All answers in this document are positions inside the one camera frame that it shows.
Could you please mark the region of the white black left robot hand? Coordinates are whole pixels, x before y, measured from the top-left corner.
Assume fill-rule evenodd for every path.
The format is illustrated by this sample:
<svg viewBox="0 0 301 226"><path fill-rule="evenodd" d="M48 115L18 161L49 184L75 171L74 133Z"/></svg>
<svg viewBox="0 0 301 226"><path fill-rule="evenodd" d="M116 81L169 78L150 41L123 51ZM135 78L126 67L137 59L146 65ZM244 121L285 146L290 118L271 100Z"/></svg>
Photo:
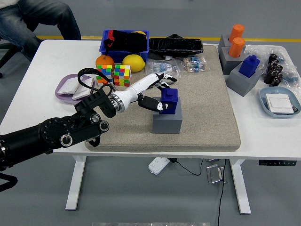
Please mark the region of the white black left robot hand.
<svg viewBox="0 0 301 226"><path fill-rule="evenodd" d="M130 85L124 91L114 91L109 95L109 99L116 109L117 113L122 113L128 109L130 103L137 101L142 108L161 112L172 107L171 104L164 104L156 99L143 95L143 92L151 87L157 87L162 90L169 88L164 80L176 82L177 79L164 73L151 73L134 84Z"/></svg>

